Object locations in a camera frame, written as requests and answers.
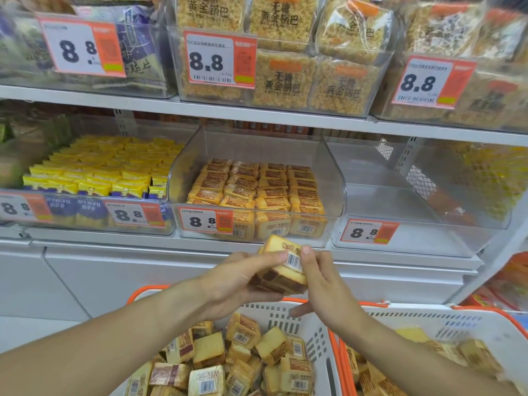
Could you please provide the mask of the person's right hand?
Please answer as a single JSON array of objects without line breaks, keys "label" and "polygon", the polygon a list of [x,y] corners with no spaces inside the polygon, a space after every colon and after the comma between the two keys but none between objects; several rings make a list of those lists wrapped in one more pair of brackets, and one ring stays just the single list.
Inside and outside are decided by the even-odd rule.
[{"label": "person's right hand", "polygon": [[293,307],[289,315],[299,318],[315,313],[327,328],[347,341],[359,333],[358,325],[365,318],[365,312],[341,278],[332,254],[314,252],[318,262],[318,282],[307,282],[308,300]]}]

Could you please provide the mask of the white orange price tag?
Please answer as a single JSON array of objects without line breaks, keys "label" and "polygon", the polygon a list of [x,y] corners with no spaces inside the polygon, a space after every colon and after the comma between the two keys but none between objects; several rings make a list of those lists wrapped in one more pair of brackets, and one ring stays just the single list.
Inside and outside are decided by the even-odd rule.
[{"label": "white orange price tag", "polygon": [[255,35],[186,27],[183,44],[190,84],[255,88]]},{"label": "white orange price tag", "polygon": [[178,207],[183,231],[208,234],[233,234],[233,210],[199,205]]},{"label": "white orange price tag", "polygon": [[38,192],[0,192],[0,219],[53,223],[53,215],[46,199]]},{"label": "white orange price tag", "polygon": [[477,66],[473,60],[412,54],[391,103],[453,110]]},{"label": "white orange price tag", "polygon": [[57,72],[126,77],[114,23],[43,13],[36,18]]},{"label": "white orange price tag", "polygon": [[400,222],[376,221],[371,219],[347,220],[339,241],[386,246],[400,226]]},{"label": "white orange price tag", "polygon": [[160,205],[133,200],[104,200],[111,220],[119,226],[165,227]]}]

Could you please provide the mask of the grey metal shelf board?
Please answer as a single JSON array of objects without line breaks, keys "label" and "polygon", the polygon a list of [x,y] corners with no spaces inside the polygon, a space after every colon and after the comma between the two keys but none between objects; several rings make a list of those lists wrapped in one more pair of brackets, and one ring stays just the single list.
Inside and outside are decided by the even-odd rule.
[{"label": "grey metal shelf board", "polygon": [[145,99],[122,95],[50,90],[0,84],[0,98],[49,102],[62,105],[112,108],[115,110],[181,114],[199,118],[255,121],[281,125],[358,131],[361,133],[380,133],[426,139],[528,147],[528,134],[526,133],[508,133],[451,126],[401,123],[378,120],[374,117],[368,117],[366,119],[347,118],[305,112],[255,109],[247,106],[223,106],[219,104],[183,102],[178,97],[167,100]]},{"label": "grey metal shelf board", "polygon": [[[48,227],[27,227],[14,223],[0,225],[0,238],[24,239],[55,243],[78,243],[89,246],[134,247],[164,250],[185,250],[196,252],[229,253],[235,251],[254,252],[260,246],[256,243],[236,243],[221,240],[182,239],[172,235],[130,234],[117,232],[64,230]],[[424,266],[440,269],[474,271],[484,265],[477,256],[472,258],[442,257],[412,253],[343,249],[334,247],[329,241],[324,250],[333,253],[336,261],[360,261],[382,265]]]}]

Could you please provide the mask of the blurred dark snack bags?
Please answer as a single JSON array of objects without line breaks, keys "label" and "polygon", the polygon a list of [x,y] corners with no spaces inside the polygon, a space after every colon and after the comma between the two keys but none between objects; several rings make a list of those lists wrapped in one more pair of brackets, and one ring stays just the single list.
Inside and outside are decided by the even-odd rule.
[{"label": "blurred dark snack bags", "polygon": [[53,71],[39,21],[30,12],[0,8],[0,72]]}]

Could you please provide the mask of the pile of cake packets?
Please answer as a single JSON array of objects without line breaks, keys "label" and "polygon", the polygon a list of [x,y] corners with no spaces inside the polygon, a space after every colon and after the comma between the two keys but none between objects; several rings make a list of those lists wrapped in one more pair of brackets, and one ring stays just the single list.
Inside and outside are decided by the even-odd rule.
[{"label": "pile of cake packets", "polygon": [[123,396],[315,396],[300,337],[239,312],[223,328],[201,321],[128,379]]},{"label": "pile of cake packets", "polygon": [[[446,357],[458,365],[469,367],[472,370],[497,380],[498,382],[502,382],[511,386],[518,392],[520,396],[523,396],[523,394],[519,392],[517,385],[514,382],[508,380],[507,376],[505,375],[504,367],[498,362],[498,360],[482,340],[466,339],[458,343],[441,342],[433,339],[423,329],[417,326],[403,327],[392,330],[395,330],[405,339],[424,345],[433,352],[439,353],[441,356]],[[369,364],[370,374],[372,375],[374,386],[379,389],[381,394],[386,394],[387,396],[408,396],[372,363],[370,363],[367,359],[366,361]]]}]

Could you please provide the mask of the empty clear plastic shelf bin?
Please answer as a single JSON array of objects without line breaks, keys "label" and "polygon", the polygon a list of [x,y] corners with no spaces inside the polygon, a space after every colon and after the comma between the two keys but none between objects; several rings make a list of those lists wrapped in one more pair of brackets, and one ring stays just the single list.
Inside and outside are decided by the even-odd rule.
[{"label": "empty clear plastic shelf bin", "polygon": [[[347,195],[346,212],[332,234],[334,246],[472,258],[505,230],[446,224],[406,181],[419,147],[428,140],[326,138],[344,175]],[[386,246],[340,242],[350,218],[394,221],[400,226]]]}]

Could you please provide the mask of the stack of seeded crust packs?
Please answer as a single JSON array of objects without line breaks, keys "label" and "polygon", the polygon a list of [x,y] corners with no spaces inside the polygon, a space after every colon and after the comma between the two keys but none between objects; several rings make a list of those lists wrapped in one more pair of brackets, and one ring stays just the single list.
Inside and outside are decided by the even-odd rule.
[{"label": "stack of seeded crust packs", "polygon": [[[435,54],[528,66],[528,0],[409,0],[405,37],[394,55]],[[528,119],[521,131],[528,132]]]}]

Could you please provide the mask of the stack of rice crust packs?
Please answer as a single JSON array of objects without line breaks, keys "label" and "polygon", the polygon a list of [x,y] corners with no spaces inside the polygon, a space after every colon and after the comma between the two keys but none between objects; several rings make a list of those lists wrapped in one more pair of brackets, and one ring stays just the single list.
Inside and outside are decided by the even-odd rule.
[{"label": "stack of rice crust packs", "polygon": [[366,117],[394,52],[366,0],[172,0],[184,101]]}]

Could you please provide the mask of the grey shelf upright post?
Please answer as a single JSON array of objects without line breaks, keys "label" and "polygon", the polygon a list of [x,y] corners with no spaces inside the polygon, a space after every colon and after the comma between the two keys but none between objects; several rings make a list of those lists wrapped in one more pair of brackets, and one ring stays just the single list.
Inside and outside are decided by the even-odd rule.
[{"label": "grey shelf upright post", "polygon": [[446,300],[446,305],[459,305],[480,286],[501,270],[512,255],[520,252],[528,238],[528,188],[511,211],[511,222],[485,248],[478,253],[483,265],[477,275],[464,279],[463,286]]}]

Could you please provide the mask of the orange red snack packets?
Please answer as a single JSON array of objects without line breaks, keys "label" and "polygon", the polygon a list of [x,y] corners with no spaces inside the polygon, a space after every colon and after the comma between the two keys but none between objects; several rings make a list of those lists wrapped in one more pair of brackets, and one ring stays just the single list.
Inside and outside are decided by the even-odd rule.
[{"label": "orange red snack packets", "polygon": [[464,299],[461,306],[528,314],[528,251],[514,254],[498,273]]}]

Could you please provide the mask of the rows of yellow blue packets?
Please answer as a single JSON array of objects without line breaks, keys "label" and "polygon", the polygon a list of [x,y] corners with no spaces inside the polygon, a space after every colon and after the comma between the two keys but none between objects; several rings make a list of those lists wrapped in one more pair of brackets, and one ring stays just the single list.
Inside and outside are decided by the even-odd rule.
[{"label": "rows of yellow blue packets", "polygon": [[[174,217],[166,188],[183,142],[156,137],[84,135],[22,176],[25,191],[42,192],[57,226],[170,234]],[[116,225],[104,200],[158,203],[165,227]]]}]

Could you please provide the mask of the purple snack bag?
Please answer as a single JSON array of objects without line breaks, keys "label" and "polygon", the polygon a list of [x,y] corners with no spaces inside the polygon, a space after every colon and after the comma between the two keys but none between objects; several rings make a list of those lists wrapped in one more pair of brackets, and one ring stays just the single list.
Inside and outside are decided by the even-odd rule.
[{"label": "purple snack bag", "polygon": [[160,0],[68,1],[79,17],[116,26],[126,77],[94,79],[94,89],[166,96],[168,85],[158,40]]}]

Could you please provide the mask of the person's left forearm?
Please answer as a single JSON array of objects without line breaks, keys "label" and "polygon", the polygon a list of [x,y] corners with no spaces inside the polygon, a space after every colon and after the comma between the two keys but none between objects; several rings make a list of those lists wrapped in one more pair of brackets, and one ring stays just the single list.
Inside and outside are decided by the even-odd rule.
[{"label": "person's left forearm", "polygon": [[109,396],[201,319],[210,294],[186,280],[0,354],[0,396]]}]

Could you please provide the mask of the rows of shelved cake packets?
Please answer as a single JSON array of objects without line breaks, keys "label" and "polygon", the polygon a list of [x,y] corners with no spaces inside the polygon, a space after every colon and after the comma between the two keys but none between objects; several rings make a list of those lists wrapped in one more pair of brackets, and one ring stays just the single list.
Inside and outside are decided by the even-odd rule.
[{"label": "rows of shelved cake packets", "polygon": [[225,241],[321,239],[328,224],[309,166],[213,158],[188,192],[189,204],[233,210],[233,234],[209,234]]}]

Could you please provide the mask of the person's left hand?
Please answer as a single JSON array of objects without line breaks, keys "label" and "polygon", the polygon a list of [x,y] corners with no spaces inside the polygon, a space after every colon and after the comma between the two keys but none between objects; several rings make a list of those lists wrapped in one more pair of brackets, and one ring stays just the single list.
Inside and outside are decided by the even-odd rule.
[{"label": "person's left hand", "polygon": [[200,308],[193,316],[195,322],[214,321],[234,313],[242,305],[280,301],[282,293],[262,290],[249,284],[259,271],[242,271],[245,252],[228,256],[197,280]]}]

